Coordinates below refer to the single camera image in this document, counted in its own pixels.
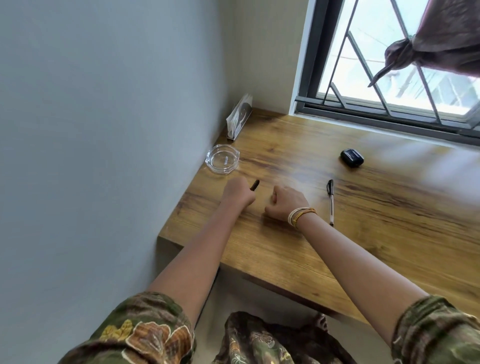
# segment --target bracelet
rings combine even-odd
[[[290,215],[288,216],[288,223],[293,226],[292,224],[292,217],[293,215],[295,215],[296,212],[299,212],[299,211],[302,211],[302,210],[308,210],[310,207],[300,207],[300,208],[296,208],[295,210],[293,210],[292,212],[290,212]]]
[[[309,208],[308,210],[303,210],[301,211],[294,219],[293,219],[293,222],[292,222],[292,225],[294,228],[297,228],[297,220],[299,219],[300,216],[302,216],[303,214],[308,214],[309,212],[313,212],[314,214],[317,214],[317,212],[315,211],[314,208]]]

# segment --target forearm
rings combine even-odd
[[[208,296],[240,212],[241,207],[222,202],[202,230],[148,287],[149,291],[174,299],[193,325]]]
[[[390,345],[400,316],[428,294],[313,213],[298,219],[303,233],[347,295]]]

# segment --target window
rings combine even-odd
[[[427,2],[317,0],[297,112],[480,145],[480,79],[410,65],[367,87]]]

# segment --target person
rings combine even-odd
[[[91,338],[61,364],[189,363],[193,327],[212,286],[230,233],[255,200],[244,177],[227,182],[220,205],[202,230],[145,292],[122,302]],[[304,195],[275,186],[267,216],[287,221],[309,206]],[[296,228],[312,245],[371,326],[391,347],[394,363],[480,363],[480,325],[445,298],[431,296],[324,222],[297,213]],[[300,328],[233,313],[215,364],[354,363],[328,334],[324,316]]]

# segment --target camouflage fabric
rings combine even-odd
[[[480,325],[442,297],[413,304],[400,318],[392,342],[396,364],[480,363]],[[91,338],[60,364],[186,364],[195,350],[192,326],[182,308],[160,293],[122,302]],[[355,363],[328,334],[325,316],[289,328],[245,312],[230,315],[213,364]]]
[[[399,319],[393,339],[394,363],[480,363],[480,324],[445,298],[414,303]]]

